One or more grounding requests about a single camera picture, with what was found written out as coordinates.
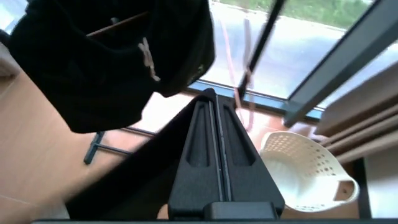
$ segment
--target tile floor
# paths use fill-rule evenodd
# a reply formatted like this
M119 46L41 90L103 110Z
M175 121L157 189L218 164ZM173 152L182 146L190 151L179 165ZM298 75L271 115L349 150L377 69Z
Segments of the tile floor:
M68 198L123 160L122 156L99 151L90 166L84 165L93 134L70 132L24 73L2 92L4 86L9 84L0 82L0 220L26 221L39 208ZM142 121L134 126L156 132L192 98L184 94L171 98L154 94ZM248 111L243 110L242 114L246 120ZM287 130L282 118L274 114L258 111L254 120L249 135L257 149L265 133ZM313 126L299 123L290 130L311 136ZM133 151L146 140L147 137L115 130L108 131L102 143ZM358 218L358 205L352 203L314 214L286 211L284 218Z

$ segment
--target plastic basket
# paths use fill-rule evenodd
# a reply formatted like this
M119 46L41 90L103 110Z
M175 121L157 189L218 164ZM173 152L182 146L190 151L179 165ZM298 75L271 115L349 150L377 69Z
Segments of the plastic basket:
M260 156L288 208L320 212L357 199L358 183L337 159L318 143L299 134L268 133L261 142ZM353 194L335 201L340 182L354 183Z

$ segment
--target basket handle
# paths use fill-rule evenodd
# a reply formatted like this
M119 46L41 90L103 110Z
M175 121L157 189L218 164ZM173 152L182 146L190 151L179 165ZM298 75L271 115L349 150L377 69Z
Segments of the basket handle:
M335 178L336 178L336 180L339 180L339 181L350 181L350 182L354 183L354 191L351 194L351 196L349 196L349 198L347 200L343 200L343 201L340 201L340 202L351 203L351 202L355 201L358 198L358 195L359 195L359 185L358 185L358 183L352 177L350 177L348 174L346 174L346 175L337 175Z

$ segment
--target green grass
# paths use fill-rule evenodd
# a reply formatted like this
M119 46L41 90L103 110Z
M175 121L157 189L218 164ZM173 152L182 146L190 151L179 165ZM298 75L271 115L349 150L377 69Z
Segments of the green grass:
M270 12L274 0L220 0L225 4ZM283 16L319 22L339 28L350 28L366 11L368 4L362 0L288 0Z

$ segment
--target road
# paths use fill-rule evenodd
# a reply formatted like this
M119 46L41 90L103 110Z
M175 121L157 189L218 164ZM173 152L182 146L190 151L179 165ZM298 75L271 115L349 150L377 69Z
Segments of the road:
M217 58L203 79L233 85L226 63L225 42L220 23L222 19L228 30L237 85L243 75L244 14L223 6L215 6L212 11ZM256 43L265 20L265 15L250 17L252 45ZM280 19L254 72L254 91L281 98L288 97L343 35L344 32L338 29L295 19ZM320 106L325 107L397 59L398 47L390 46Z

